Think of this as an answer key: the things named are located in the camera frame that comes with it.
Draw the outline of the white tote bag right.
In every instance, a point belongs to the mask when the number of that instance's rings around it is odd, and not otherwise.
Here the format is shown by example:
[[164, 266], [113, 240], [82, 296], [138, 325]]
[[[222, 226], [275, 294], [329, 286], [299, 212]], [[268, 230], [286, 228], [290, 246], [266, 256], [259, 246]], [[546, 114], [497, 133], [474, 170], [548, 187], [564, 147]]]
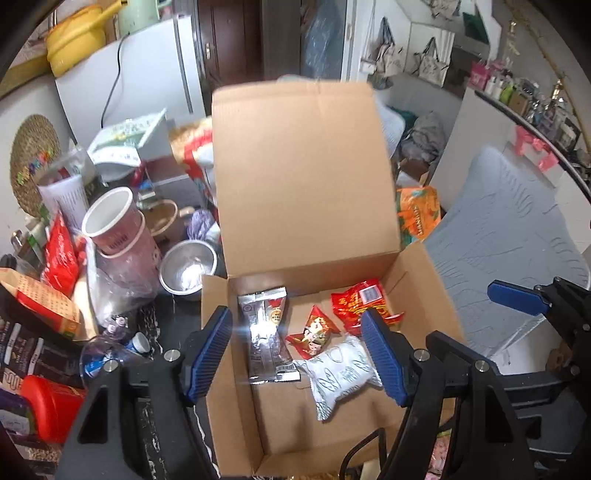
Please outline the white tote bag right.
[[453, 42], [439, 42], [432, 36], [424, 49], [414, 54], [412, 75], [442, 88], [451, 65], [452, 49]]

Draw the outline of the yellow pot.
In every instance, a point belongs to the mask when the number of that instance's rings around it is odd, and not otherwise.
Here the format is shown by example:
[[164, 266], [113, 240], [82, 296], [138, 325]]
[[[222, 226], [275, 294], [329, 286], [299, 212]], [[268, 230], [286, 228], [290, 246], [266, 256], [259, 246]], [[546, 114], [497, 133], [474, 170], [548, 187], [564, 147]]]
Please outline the yellow pot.
[[106, 45], [104, 24], [126, 5], [127, 1], [115, 1], [103, 9], [99, 4], [92, 4], [53, 27], [45, 41], [53, 76], [63, 76], [102, 49]]

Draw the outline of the black printed box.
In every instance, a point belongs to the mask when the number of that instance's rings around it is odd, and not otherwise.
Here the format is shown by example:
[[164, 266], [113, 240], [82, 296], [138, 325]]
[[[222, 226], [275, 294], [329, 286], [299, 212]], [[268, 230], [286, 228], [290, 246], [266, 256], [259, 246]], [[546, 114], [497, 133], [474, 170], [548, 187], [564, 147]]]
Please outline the black printed box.
[[28, 375], [81, 388], [79, 355], [12, 320], [1, 319], [1, 388], [19, 394]]

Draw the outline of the open cardboard box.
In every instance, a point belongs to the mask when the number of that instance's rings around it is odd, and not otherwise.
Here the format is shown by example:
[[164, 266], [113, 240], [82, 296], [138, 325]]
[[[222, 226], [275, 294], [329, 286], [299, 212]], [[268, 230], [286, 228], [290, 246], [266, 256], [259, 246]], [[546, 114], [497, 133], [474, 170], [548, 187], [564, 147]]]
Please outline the open cardboard box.
[[[456, 309], [422, 244], [401, 246], [390, 159], [377, 101], [365, 83], [262, 82], [212, 97], [212, 139], [221, 243], [228, 275], [207, 276], [201, 314], [276, 287], [290, 299], [284, 323], [301, 331], [332, 293], [379, 279], [416, 348], [442, 331], [463, 339]], [[225, 477], [287, 477], [362, 464], [384, 428], [394, 439], [404, 410], [374, 387], [318, 421], [307, 379], [249, 383], [242, 321], [206, 397], [216, 463]]]

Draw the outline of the white refrigerator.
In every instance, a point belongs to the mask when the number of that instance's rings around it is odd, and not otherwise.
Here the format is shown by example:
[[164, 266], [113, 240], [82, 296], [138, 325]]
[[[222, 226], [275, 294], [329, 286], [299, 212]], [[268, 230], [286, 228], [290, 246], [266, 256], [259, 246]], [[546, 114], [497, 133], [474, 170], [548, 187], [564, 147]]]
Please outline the white refrigerator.
[[204, 118], [197, 36], [189, 15], [174, 16], [116, 41], [55, 80], [76, 143], [101, 128], [147, 114]]

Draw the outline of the small red cartoon snack packet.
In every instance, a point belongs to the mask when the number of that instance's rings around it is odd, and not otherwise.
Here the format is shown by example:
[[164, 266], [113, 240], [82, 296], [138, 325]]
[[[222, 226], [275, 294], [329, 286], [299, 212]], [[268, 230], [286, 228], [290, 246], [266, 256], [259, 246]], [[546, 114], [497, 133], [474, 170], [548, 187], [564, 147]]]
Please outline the small red cartoon snack packet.
[[338, 335], [339, 328], [318, 305], [311, 308], [308, 320], [301, 333], [287, 335], [287, 343], [297, 350], [301, 358], [311, 360], [322, 352], [332, 335]]

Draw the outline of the steel bowl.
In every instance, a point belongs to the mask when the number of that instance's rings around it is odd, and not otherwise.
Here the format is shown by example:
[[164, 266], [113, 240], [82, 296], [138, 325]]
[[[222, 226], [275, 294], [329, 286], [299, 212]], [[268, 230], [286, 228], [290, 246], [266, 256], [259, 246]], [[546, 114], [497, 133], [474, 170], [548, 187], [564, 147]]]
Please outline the steel bowl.
[[207, 242], [181, 241], [168, 250], [160, 263], [160, 285], [174, 297], [198, 301], [204, 285], [202, 279], [214, 275], [217, 266], [217, 254]]

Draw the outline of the clear glass measuring jug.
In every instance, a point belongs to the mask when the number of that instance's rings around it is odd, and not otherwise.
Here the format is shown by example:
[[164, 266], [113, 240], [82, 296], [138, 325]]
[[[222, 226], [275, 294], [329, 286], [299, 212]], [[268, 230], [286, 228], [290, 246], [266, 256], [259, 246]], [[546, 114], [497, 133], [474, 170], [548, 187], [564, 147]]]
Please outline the clear glass measuring jug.
[[84, 381], [95, 378], [103, 365], [111, 360], [124, 365], [140, 364], [151, 351], [151, 344], [143, 333], [132, 333], [124, 326], [111, 323], [83, 346], [80, 376]]

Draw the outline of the white patterned snack pouch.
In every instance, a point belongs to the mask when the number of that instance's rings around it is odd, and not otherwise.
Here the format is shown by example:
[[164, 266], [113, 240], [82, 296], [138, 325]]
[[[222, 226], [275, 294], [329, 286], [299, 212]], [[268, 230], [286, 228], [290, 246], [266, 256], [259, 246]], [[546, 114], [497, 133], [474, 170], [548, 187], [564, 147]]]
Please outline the white patterned snack pouch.
[[367, 385], [381, 389], [383, 383], [362, 341], [347, 334], [339, 344], [310, 360], [294, 361], [308, 377], [318, 421], [329, 421], [338, 402]]

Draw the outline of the red gold-lettered snack packet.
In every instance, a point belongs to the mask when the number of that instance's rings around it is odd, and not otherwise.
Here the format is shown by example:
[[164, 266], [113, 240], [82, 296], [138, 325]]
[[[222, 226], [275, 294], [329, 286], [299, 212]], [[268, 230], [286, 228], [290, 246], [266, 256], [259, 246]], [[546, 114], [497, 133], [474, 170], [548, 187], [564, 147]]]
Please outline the red gold-lettered snack packet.
[[379, 279], [360, 282], [341, 293], [331, 294], [332, 313], [342, 321], [346, 331], [362, 336], [362, 316], [368, 309], [375, 309], [389, 327], [398, 328], [405, 313], [392, 313], [384, 287]]

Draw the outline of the light green electric kettle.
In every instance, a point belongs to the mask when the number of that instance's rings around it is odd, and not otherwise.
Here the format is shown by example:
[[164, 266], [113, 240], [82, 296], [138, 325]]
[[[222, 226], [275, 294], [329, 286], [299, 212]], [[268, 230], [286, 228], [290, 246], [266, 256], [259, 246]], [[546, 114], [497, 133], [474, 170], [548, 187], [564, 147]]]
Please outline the light green electric kettle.
[[117, 14], [117, 29], [120, 37], [157, 24], [161, 11], [171, 7], [172, 0], [129, 0]]

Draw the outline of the white cabinet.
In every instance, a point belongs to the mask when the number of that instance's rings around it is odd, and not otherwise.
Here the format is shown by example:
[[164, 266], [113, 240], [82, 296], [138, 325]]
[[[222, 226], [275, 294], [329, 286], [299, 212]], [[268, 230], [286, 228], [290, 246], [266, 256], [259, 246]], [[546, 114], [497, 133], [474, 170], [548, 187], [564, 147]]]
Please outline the white cabinet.
[[[460, 194], [473, 158], [483, 146], [502, 151], [515, 149], [517, 128], [530, 135], [541, 134], [505, 105], [490, 96], [469, 88], [464, 94], [447, 146], [435, 170], [431, 185], [438, 190], [441, 205], [448, 210]], [[559, 151], [558, 163], [542, 173], [556, 189], [557, 199], [566, 205], [581, 207], [590, 203], [590, 190]]]

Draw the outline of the red foil bag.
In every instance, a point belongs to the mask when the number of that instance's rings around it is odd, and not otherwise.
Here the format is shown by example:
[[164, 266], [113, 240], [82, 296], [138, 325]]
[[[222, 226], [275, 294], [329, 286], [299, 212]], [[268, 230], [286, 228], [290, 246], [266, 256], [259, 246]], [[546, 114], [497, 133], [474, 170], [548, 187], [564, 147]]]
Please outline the red foil bag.
[[67, 297], [73, 294], [79, 277], [76, 250], [60, 210], [54, 218], [50, 235], [45, 246], [45, 268], [41, 282]]

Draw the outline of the silver foil snack packet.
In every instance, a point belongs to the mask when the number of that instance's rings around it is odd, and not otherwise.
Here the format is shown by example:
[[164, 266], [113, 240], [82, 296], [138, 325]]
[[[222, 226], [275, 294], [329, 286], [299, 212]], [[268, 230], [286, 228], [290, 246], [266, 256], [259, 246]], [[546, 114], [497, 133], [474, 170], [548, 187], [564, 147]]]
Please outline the silver foil snack packet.
[[286, 304], [284, 287], [238, 297], [242, 316], [249, 326], [249, 382], [254, 385], [301, 380], [301, 373], [281, 337]]

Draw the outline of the red plastic container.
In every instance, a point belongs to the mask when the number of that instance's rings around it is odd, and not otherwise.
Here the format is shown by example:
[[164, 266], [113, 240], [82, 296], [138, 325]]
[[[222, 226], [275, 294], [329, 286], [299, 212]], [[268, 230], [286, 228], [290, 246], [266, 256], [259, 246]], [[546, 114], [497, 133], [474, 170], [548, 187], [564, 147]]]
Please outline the red plastic container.
[[30, 404], [39, 438], [63, 445], [85, 399], [85, 392], [46, 378], [28, 375], [21, 395]]

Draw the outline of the pink paper cup stack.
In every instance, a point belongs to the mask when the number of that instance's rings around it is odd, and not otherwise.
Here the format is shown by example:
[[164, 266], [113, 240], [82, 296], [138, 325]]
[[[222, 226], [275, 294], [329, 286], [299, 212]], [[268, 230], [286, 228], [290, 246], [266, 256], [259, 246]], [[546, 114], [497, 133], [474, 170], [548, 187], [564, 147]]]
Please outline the pink paper cup stack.
[[109, 279], [139, 298], [157, 294], [161, 253], [130, 188], [117, 187], [100, 196], [85, 213], [81, 229], [96, 247], [99, 267]]

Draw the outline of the orange snack bag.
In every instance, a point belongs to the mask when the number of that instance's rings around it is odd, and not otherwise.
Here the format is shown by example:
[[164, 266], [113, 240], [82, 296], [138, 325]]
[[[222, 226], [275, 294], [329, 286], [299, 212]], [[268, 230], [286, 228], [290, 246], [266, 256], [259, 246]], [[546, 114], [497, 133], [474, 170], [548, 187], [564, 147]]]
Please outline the orange snack bag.
[[441, 222], [438, 193], [431, 186], [398, 189], [397, 208], [403, 247], [424, 241]]

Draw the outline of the white tote bag left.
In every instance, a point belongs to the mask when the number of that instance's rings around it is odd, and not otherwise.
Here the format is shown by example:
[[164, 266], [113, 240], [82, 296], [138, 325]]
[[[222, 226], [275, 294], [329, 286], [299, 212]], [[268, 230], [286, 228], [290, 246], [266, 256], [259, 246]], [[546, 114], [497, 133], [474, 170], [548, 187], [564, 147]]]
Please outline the white tote bag left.
[[360, 63], [360, 71], [367, 75], [367, 81], [375, 90], [386, 90], [393, 86], [393, 79], [403, 72], [402, 53], [404, 48], [394, 40], [390, 23], [383, 17], [380, 23], [376, 46], [370, 42], [374, 23], [370, 22], [370, 30], [366, 40], [366, 56]]

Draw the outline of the dark brown door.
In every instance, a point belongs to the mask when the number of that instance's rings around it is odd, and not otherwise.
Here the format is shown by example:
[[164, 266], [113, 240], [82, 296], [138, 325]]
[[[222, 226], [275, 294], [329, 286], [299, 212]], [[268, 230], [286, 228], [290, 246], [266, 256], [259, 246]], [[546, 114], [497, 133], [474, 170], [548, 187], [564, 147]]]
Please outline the dark brown door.
[[197, 2], [197, 12], [205, 78], [211, 91], [262, 81], [260, 2], [204, 0]]

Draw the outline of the woven round mat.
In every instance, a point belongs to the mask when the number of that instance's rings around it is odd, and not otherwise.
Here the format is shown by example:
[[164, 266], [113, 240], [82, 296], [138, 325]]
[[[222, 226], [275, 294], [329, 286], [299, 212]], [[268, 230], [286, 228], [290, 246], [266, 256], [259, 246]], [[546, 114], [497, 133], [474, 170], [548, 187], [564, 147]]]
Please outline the woven round mat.
[[52, 123], [43, 115], [28, 116], [13, 139], [10, 154], [10, 183], [19, 207], [38, 217], [42, 203], [35, 176], [61, 154]]

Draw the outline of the white tote bag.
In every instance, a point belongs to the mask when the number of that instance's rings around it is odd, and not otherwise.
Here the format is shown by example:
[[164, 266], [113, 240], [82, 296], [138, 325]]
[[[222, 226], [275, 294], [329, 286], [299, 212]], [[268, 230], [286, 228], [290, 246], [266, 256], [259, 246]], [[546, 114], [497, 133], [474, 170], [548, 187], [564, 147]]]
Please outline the white tote bag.
[[414, 54], [412, 75], [442, 88], [451, 65], [452, 49], [453, 42], [439, 42], [432, 36], [424, 49]]
[[383, 17], [380, 23], [376, 46], [370, 42], [374, 23], [370, 22], [370, 30], [366, 40], [366, 56], [360, 63], [360, 71], [367, 75], [367, 81], [375, 90], [386, 90], [393, 86], [393, 79], [403, 72], [402, 53], [404, 48], [394, 40], [390, 23]]

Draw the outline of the grey leaf-pattern covered chair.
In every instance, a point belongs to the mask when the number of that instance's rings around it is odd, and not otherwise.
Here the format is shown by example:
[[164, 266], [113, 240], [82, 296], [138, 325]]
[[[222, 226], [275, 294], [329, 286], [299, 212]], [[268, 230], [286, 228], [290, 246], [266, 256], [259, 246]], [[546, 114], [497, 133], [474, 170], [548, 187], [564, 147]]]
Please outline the grey leaf-pattern covered chair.
[[468, 345], [493, 356], [542, 321], [490, 301], [488, 285], [524, 287], [562, 277], [586, 287], [590, 271], [546, 183], [486, 145], [453, 205], [424, 242], [459, 315]]

